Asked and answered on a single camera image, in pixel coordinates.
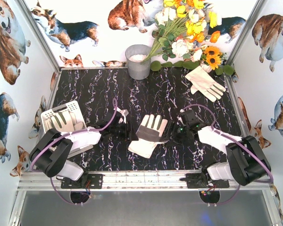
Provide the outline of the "grey palm work glove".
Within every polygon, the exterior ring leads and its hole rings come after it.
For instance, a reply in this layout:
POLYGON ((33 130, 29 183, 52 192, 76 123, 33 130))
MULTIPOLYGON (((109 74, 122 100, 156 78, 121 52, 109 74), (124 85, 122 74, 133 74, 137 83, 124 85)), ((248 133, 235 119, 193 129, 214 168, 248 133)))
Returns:
POLYGON ((149 159, 158 144, 168 141, 168 138, 163 138, 167 124, 168 120, 161 115, 146 114, 136 132, 138 140, 132 141, 128 150, 149 159))

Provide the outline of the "white work glove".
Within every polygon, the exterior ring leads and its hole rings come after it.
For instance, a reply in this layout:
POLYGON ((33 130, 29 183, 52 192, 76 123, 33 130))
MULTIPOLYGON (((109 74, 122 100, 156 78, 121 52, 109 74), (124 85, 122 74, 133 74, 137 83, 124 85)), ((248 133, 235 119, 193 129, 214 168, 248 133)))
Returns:
POLYGON ((186 74, 185 78, 192 83, 192 94, 199 91, 211 102, 221 99, 226 92, 225 87, 217 83, 201 66, 186 74))

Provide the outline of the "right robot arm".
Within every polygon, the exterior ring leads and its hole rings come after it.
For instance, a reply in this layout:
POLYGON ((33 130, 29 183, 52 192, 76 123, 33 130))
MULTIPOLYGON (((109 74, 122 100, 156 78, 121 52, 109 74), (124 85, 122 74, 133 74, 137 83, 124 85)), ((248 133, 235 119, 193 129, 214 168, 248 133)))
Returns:
POLYGON ((192 140, 207 144, 226 155, 225 162, 212 163, 204 168, 209 181, 229 180, 241 186, 252 182, 274 181, 270 164, 253 136, 239 137, 201 122, 192 110, 180 114, 181 122, 169 121, 161 140, 184 143, 192 140))

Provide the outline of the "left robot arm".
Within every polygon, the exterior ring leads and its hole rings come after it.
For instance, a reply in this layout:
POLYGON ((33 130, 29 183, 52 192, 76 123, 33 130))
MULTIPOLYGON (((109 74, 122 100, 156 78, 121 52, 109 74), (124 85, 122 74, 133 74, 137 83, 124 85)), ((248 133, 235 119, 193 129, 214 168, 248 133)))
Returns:
POLYGON ((30 153, 30 170, 36 166, 47 177, 55 176, 79 180, 84 170, 68 160, 71 151, 85 146, 94 146, 105 139, 137 141, 138 137, 130 121, 119 122, 120 117, 112 118, 103 128, 87 127, 73 132, 48 130, 30 153))

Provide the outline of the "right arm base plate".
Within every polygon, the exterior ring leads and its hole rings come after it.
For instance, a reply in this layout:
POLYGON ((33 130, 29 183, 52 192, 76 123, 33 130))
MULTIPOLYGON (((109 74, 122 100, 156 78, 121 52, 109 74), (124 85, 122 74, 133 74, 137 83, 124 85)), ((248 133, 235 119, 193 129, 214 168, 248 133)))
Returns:
POLYGON ((187 184, 187 188, 211 188, 212 186, 216 186, 216 188, 229 188, 229 182, 226 180, 213 180, 208 182, 204 177, 200 174, 186 174, 181 181, 185 181, 187 184))

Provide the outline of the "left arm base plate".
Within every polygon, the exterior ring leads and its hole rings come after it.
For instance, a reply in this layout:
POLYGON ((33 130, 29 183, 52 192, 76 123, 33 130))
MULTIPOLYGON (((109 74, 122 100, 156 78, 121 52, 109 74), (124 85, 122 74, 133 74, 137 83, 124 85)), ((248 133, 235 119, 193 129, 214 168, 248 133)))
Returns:
POLYGON ((103 174, 87 174, 84 173, 77 180, 64 178, 61 180, 62 189, 101 189, 103 184, 103 174))

